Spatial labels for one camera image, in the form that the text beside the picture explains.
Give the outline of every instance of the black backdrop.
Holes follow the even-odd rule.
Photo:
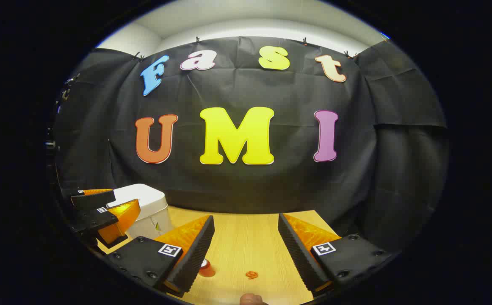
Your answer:
[[[285,71],[262,68],[259,49],[288,52]],[[215,67],[183,71],[198,50],[217,52]],[[314,60],[341,63],[344,83],[327,78]],[[161,84],[143,96],[141,72],[161,56]],[[97,49],[72,72],[80,73],[61,104],[53,133],[65,189],[118,188],[144,183],[177,207],[225,213],[316,210],[337,233],[360,231],[387,249],[399,249],[424,224],[445,178],[445,122],[436,95],[414,63],[389,41],[357,58],[302,42],[229,37],[185,44],[143,60]],[[227,158],[201,164],[204,108],[223,107],[238,127],[255,106],[274,110],[269,139],[275,162],[250,166]],[[336,112],[337,159],[314,162],[317,110]],[[135,121],[176,114],[172,152],[147,164],[135,150]],[[151,127],[157,149],[161,125]]]

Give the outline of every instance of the letter m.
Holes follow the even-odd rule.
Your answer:
[[[262,165],[274,162],[269,149],[269,124],[274,111],[266,107],[253,107],[246,112],[240,126],[235,124],[224,108],[207,108],[200,116],[205,120],[205,153],[200,157],[202,164],[221,164],[223,156],[219,154],[218,142],[229,159],[237,162],[242,148],[248,142],[246,154],[242,157],[245,164]]]

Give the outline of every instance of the white box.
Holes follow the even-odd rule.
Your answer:
[[[155,239],[173,229],[165,194],[143,184],[130,185],[114,189],[116,201],[107,203],[107,208],[139,199],[141,212],[135,223],[127,230],[131,238],[144,236]]]

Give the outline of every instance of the orange letter u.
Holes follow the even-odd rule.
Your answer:
[[[161,124],[161,146],[153,151],[149,147],[150,126],[154,124],[153,118],[140,118],[135,122],[137,127],[136,150],[141,160],[148,164],[160,164],[169,158],[173,139],[173,124],[178,120],[174,114],[166,114],[159,117]]]

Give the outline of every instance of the small orange object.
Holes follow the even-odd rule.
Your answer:
[[[199,269],[199,275],[204,276],[204,277],[211,277],[214,276],[216,272],[214,271],[214,268],[210,265],[210,262],[208,259],[204,259],[203,263],[201,264],[201,269]]]
[[[256,278],[259,274],[257,272],[246,272],[246,276],[248,277],[248,280],[253,280]]]

